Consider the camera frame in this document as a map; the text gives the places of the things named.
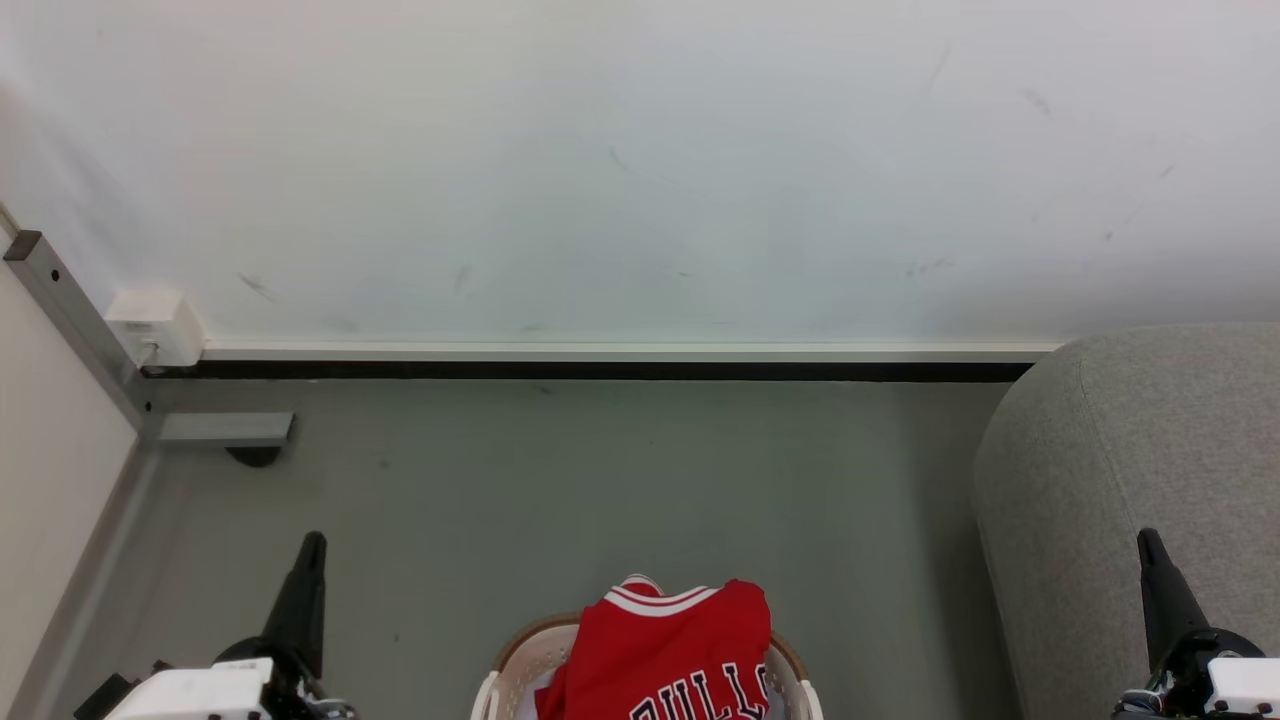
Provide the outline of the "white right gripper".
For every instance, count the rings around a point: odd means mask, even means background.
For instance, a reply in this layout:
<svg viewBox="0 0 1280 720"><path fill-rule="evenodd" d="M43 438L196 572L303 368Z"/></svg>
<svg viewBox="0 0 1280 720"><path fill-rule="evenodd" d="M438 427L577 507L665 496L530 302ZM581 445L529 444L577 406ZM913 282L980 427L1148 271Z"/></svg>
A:
<svg viewBox="0 0 1280 720"><path fill-rule="evenodd" d="M1276 719L1279 660L1210 623L1155 528L1138 532L1140 597L1152 676L1126 691L1115 719Z"/></svg>

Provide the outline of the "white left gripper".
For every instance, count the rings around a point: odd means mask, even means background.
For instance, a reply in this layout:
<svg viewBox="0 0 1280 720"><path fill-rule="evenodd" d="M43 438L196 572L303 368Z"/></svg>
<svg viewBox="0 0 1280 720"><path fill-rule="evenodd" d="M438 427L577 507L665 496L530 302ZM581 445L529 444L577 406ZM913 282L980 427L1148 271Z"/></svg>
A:
<svg viewBox="0 0 1280 720"><path fill-rule="evenodd" d="M355 719L323 689L326 537L305 536L262 629L207 667L156 662L145 679L106 679L77 719Z"/></svg>

